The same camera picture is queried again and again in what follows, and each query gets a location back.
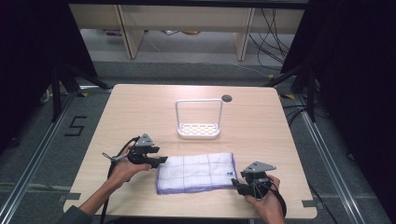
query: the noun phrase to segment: sponge holder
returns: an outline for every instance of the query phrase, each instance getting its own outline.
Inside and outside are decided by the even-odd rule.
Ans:
[[[202,102],[219,102],[219,117],[217,123],[183,123],[180,121],[178,106],[180,104],[194,104]],[[220,121],[223,101],[221,99],[178,100],[175,102],[177,115],[177,132],[184,139],[214,139],[220,133]]]

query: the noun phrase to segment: person's right hand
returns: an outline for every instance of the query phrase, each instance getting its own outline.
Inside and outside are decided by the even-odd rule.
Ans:
[[[131,147],[132,146],[129,145],[127,148],[125,148],[122,154],[128,153]],[[117,183],[119,188],[124,182],[129,181],[132,176],[134,176],[138,172],[149,169],[151,169],[151,165],[149,164],[133,164],[128,161],[126,157],[124,157],[121,160],[117,161],[117,164],[114,167],[114,170],[111,173],[109,180],[111,180],[113,183]]]
[[[279,190],[280,180],[272,175],[268,175],[268,177],[273,181],[274,185],[271,187],[274,190]],[[268,224],[277,224],[277,223],[285,223],[285,218],[283,218],[282,206],[280,205],[279,200],[274,195],[271,190],[268,190],[268,193],[259,201],[256,198],[247,195],[245,196],[245,200],[248,203],[251,203],[256,211],[254,212],[254,216],[260,216],[265,223]]]

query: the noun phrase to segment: person's left hand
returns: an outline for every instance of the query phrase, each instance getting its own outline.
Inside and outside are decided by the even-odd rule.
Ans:
[[[127,148],[125,148],[122,154],[128,153],[131,147],[132,146],[129,145]],[[120,188],[123,183],[129,181],[132,176],[138,172],[149,169],[151,169],[151,165],[149,164],[133,164],[128,161],[126,157],[124,157],[117,162],[109,179],[118,183]]]

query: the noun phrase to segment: folded towel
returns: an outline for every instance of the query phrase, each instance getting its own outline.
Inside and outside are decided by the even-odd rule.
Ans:
[[[237,178],[233,153],[169,157],[158,167],[157,193],[175,194],[231,188]]]

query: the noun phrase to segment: black tripod leg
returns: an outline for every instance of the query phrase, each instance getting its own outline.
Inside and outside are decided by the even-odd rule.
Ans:
[[[63,64],[64,68],[68,69],[70,72],[72,72],[73,74],[76,74],[80,77],[83,77],[84,79],[90,81],[91,83],[95,84],[96,86],[104,89],[104,90],[110,90],[113,89],[112,86],[107,85],[105,82],[100,81],[99,79],[89,76],[87,74],[85,74],[84,72],[82,72],[81,70],[79,70],[78,68],[76,68],[75,66],[72,65],[68,65],[68,64]]]
[[[292,77],[292,76],[297,76],[297,74],[300,72],[300,70],[303,68],[302,65],[298,65],[297,67],[291,69],[289,72],[283,74],[279,78],[276,78],[273,81],[270,81],[269,83],[265,84],[264,87],[274,87],[275,85],[283,82],[284,80]]]

